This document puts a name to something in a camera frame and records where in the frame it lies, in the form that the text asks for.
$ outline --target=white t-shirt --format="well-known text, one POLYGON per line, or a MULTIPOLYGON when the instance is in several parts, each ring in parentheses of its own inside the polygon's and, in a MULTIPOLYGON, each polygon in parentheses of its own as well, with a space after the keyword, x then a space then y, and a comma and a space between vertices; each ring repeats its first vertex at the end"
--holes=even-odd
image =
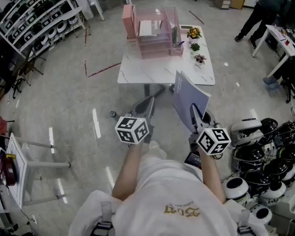
MULTIPOLYGON (((175 161, 145 159, 135 193, 121 202, 94 191, 80 208, 68 236, 89 236, 100 221, 103 201, 112 204, 116 236, 237 235, 234 216, 192 171, 175 161)), ((244 208, 238 206, 240 213, 244 208)))

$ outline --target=person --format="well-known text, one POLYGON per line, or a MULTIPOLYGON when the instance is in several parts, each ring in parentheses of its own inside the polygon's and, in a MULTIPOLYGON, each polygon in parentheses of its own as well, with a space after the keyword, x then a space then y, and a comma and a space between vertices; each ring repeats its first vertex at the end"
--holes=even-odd
MULTIPOLYGON (((213 157, 199 149, 201 174, 196 167, 166 160, 156 141, 143 155, 142 146, 129 148, 112 196, 98 190, 90 194, 68 236, 237 235, 244 207, 226 201, 213 157)), ((266 236, 264 225, 247 212, 256 235, 266 236)))
POLYGON ((286 0, 259 0, 244 27, 235 37, 235 41, 241 41, 243 37, 249 33, 252 27, 261 21, 259 28, 249 38, 249 42, 255 49, 256 40, 263 36, 266 31, 266 25, 273 24, 277 13, 284 8, 285 4, 286 0))
POLYGON ((269 89, 277 89, 282 82, 287 78, 291 79, 295 87, 295 60, 287 60, 284 64, 273 74, 273 76, 264 78, 264 83, 267 84, 269 89))

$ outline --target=white shelf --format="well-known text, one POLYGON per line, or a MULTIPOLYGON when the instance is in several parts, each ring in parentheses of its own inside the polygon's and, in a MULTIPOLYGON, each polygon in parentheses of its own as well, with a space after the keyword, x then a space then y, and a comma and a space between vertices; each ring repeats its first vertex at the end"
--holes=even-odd
POLYGON ((69 18, 75 16, 76 14, 78 14, 80 11, 82 10, 82 7, 77 7, 73 10, 70 10, 66 13, 64 13, 63 15, 61 15, 60 17, 58 17, 57 19, 53 20, 50 24, 48 24, 46 27, 44 27, 38 34, 36 34, 34 37, 32 37, 28 42, 26 42, 21 48, 20 48, 20 52, 22 52, 27 46, 29 46, 29 44, 31 44, 35 39, 37 39, 41 34, 43 34, 44 32, 46 32, 48 29, 50 29, 52 26, 56 25, 57 23, 59 23, 62 20, 68 20, 69 18))
POLYGON ((28 13, 32 8, 34 8, 35 5, 37 5, 40 1, 42 0, 37 0, 35 3, 33 3, 27 10, 26 12, 24 12, 19 18, 18 20, 10 27, 10 29, 6 32, 6 34, 4 36, 8 36, 9 32, 13 29, 13 27, 15 27, 22 19, 23 17, 26 15, 26 13, 28 13))
POLYGON ((15 5, 12 6, 12 8, 8 11, 8 13, 4 16, 4 18, 2 19, 2 21, 0 22, 0 24, 4 23, 4 20, 6 19, 6 17, 11 13, 11 11, 14 10, 14 8, 21 2, 22 0, 18 0, 15 5))
POLYGON ((45 11, 43 14, 41 14, 38 18, 36 18, 29 26, 27 26, 21 33, 20 35, 14 40, 13 45, 33 26, 35 25, 41 18, 46 16, 49 12, 51 12, 53 9, 57 8, 59 5, 64 3, 66 0, 61 0, 57 2, 53 7, 51 7, 49 10, 45 11))
MULTIPOLYGON (((80 26, 82 26, 80 23, 76 23, 76 24, 70 26, 70 28, 68 28, 68 29, 64 32, 64 35, 68 34, 69 32, 73 31, 74 29, 76 29, 76 28, 78 28, 78 27, 80 27, 80 26)), ((59 40, 59 34, 56 35, 56 37, 54 38, 53 42, 55 43, 55 42, 58 41, 58 40, 59 40)), ((45 51, 48 47, 50 47, 50 43, 44 45, 44 46, 43 46, 43 47, 42 47, 37 53, 35 53, 36 57, 37 57, 38 55, 40 55, 43 51, 45 51)))

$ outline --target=pink acrylic organizer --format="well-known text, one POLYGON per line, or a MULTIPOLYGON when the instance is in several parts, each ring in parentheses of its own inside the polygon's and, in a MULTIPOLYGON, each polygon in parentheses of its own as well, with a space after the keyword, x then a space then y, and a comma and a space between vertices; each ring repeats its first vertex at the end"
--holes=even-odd
POLYGON ((182 55, 183 46, 178 45, 181 42, 181 36, 174 6, 141 9, 136 7, 134 13, 135 34, 142 58, 182 55), (153 28, 152 34, 140 36, 142 34, 140 28, 146 25, 149 28, 150 22, 153 28))

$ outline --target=metal shelving rack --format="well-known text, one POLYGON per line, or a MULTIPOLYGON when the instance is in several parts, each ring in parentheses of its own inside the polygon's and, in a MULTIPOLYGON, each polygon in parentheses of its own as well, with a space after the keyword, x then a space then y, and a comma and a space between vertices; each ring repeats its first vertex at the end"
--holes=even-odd
MULTIPOLYGON (((61 34, 66 35, 69 32, 71 32, 72 30, 78 28, 78 27, 82 27, 83 29, 85 29, 85 25, 82 22, 81 18, 77 15, 81 10, 82 7, 77 7, 75 8, 71 2, 71 0, 61 0, 59 2, 57 2, 54 6, 52 6, 51 8, 49 8, 47 11, 45 11, 43 14, 41 14, 39 17, 37 17, 31 24, 29 24, 18 36, 17 38, 13 41, 13 43, 11 43, 11 41, 8 39, 8 35, 9 33, 15 28, 15 26, 19 25, 19 22, 21 20, 23 20, 27 13, 33 11, 33 8, 35 5, 37 5, 40 1, 42 0, 37 0, 34 4, 32 4, 27 10, 26 12, 24 12, 19 18, 18 20, 6 31, 6 33, 4 33, 4 31, 2 31, 1 27, 3 26, 3 23, 5 23, 5 19, 9 16, 9 15, 13 15, 14 13, 16 13, 16 6, 21 2, 22 0, 18 0, 13 6, 12 8, 8 11, 8 13, 4 16, 4 18, 2 19, 2 21, 0 22, 0 35, 1 37, 19 54, 21 55, 23 58, 25 58, 25 55, 23 55, 22 51, 31 43, 33 43, 33 41, 35 41, 37 38, 41 37, 48 29, 50 29, 51 27, 55 26, 56 24, 58 24, 59 22, 61 22, 62 20, 68 20, 69 18, 76 16, 78 18, 78 22, 74 25, 68 26, 68 28, 61 34), (33 36, 29 41, 27 41, 21 48, 17 48, 16 44, 17 42, 20 40, 21 37, 24 36, 24 34, 26 34, 26 32, 28 32, 32 26, 34 26, 40 19, 42 19, 44 16, 46 16, 49 12, 51 12, 53 9, 61 6, 63 3, 68 2, 71 10, 62 14, 60 17, 54 19, 53 21, 51 21, 47 26, 45 26, 39 33, 37 33, 35 36, 33 36)), ((59 35, 56 35, 55 38, 52 40, 53 42, 56 42, 57 40, 59 40, 60 37, 59 35)), ((50 43, 43 45, 43 47, 38 50, 35 55, 39 55, 40 53, 42 53, 47 47, 50 46, 50 43)))

